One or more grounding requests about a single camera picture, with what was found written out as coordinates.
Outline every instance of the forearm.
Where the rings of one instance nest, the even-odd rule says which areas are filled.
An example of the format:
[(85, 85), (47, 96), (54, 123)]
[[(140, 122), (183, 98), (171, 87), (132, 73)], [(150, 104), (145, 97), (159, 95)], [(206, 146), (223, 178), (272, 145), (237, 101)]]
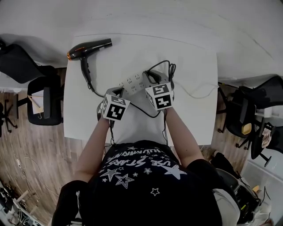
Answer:
[(101, 164), (108, 129), (109, 121), (101, 117), (79, 157), (74, 180), (87, 181), (97, 173)]
[(167, 109), (166, 123), (175, 147), (175, 150), (183, 166), (187, 167), (196, 159), (203, 159), (199, 146), (173, 108)]

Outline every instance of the white tabletop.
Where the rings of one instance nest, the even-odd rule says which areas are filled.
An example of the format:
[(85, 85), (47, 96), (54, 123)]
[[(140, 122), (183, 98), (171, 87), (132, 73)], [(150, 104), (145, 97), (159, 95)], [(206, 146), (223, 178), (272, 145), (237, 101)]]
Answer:
[[(175, 100), (173, 106), (192, 132), (199, 145), (212, 140), (217, 105), (217, 58), (216, 53), (164, 38), (129, 34), (86, 35), (75, 37), (73, 47), (79, 43), (111, 38), (113, 46), (89, 57), (92, 83), (100, 94), (117, 87), (124, 79), (142, 75), (162, 60), (176, 64), (174, 76)], [(167, 72), (167, 65), (155, 69)], [(146, 99), (145, 90), (131, 96), (130, 101), (151, 115), (157, 112)], [(65, 80), (64, 133), (65, 137), (88, 140), (97, 124), (96, 108), (102, 98), (92, 93), (81, 73), (79, 61), (69, 61)], [(163, 114), (150, 118), (129, 106), (120, 122), (113, 129), (116, 143), (135, 142), (142, 139), (165, 143)], [(168, 133), (168, 145), (173, 146)], [(110, 143), (108, 131), (106, 142)]]

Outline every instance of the white cable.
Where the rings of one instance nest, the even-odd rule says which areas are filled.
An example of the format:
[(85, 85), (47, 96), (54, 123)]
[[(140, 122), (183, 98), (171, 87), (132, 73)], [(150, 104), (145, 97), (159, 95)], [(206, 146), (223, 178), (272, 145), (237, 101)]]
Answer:
[(219, 88), (218, 85), (217, 85), (217, 86), (214, 86), (214, 85), (211, 84), (211, 85), (214, 86), (214, 87), (213, 87), (213, 89), (209, 92), (208, 95), (203, 96), (203, 97), (195, 97), (195, 96), (191, 95), (191, 94), (182, 86), (182, 84), (177, 83), (177, 82), (174, 82), (174, 83), (177, 84), (177, 85), (179, 85), (179, 86), (186, 92), (186, 94), (188, 94), (191, 98), (194, 98), (194, 99), (203, 99), (203, 98), (205, 98), (205, 97), (208, 97), (208, 96), (212, 93), (213, 90)]
[(23, 174), (23, 176), (25, 177), (25, 179), (27, 179), (27, 175), (26, 175), (26, 173), (25, 173), (25, 171), (24, 171), (24, 170), (27, 168), (27, 164), (26, 164), (26, 159), (27, 159), (27, 158), (29, 158), (31, 161), (33, 161), (33, 162), (36, 164), (36, 166), (38, 167), (38, 170), (39, 170), (39, 175), (38, 175), (39, 182), (40, 182), (48, 191), (52, 192), (53, 194), (55, 194), (56, 196), (59, 197), (58, 194), (56, 194), (54, 191), (50, 190), (50, 189), (42, 182), (42, 180), (41, 180), (41, 178), (40, 178), (40, 176), (41, 176), (41, 170), (40, 170), (40, 168), (39, 168), (37, 162), (36, 162), (35, 160), (33, 160), (31, 157), (29, 157), (29, 156), (25, 156), (25, 157), (23, 158), (23, 163), (24, 163), (25, 167), (22, 168), (22, 167), (19, 165), (19, 167), (20, 167), (21, 170), (23, 171), (22, 174)]

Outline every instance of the wooden floor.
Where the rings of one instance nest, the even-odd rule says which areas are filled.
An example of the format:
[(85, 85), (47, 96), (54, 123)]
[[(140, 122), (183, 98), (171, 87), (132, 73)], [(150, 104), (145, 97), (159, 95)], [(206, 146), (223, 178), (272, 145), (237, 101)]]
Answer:
[[(65, 70), (60, 71), (64, 80)], [(5, 99), (12, 100), (13, 94), (0, 94), (0, 102)], [(20, 93), (20, 98), (26, 97), (26, 93)], [(56, 194), (61, 187), (70, 181), (75, 164), (82, 152), (85, 142), (64, 137), (63, 124), (58, 126), (37, 126), (29, 123), (26, 106), (19, 108), (19, 119), (12, 121), (18, 125), (18, 129), (12, 129), (7, 133), (5, 125), (2, 127), (0, 138), (0, 179), (12, 187), (17, 188), (19, 193), (27, 189), (34, 193), (27, 201), (28, 210), (37, 205), (34, 213), (40, 221), (47, 224), (55, 210), (58, 197), (50, 192), (41, 181)], [(241, 171), (248, 151), (237, 149), (235, 144), (240, 140), (226, 131), (224, 134), (216, 130), (223, 125), (225, 115), (217, 115), (212, 144), (204, 146), (202, 152), (205, 158), (209, 158), (214, 150), (222, 152), (232, 163), (235, 170)], [(26, 163), (26, 178), (18, 167), (16, 159)]]

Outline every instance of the black hair dryer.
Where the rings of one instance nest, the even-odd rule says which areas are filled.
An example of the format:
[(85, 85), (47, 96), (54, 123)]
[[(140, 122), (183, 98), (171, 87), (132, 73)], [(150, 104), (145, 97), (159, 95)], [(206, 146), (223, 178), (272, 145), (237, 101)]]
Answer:
[(84, 78), (87, 81), (88, 88), (94, 93), (96, 92), (92, 86), (92, 79), (90, 77), (90, 71), (88, 69), (88, 57), (100, 51), (102, 48), (104, 49), (110, 46), (112, 46), (112, 41), (111, 38), (108, 38), (99, 41), (80, 43), (67, 53), (69, 60), (80, 60), (81, 71), (83, 72)]

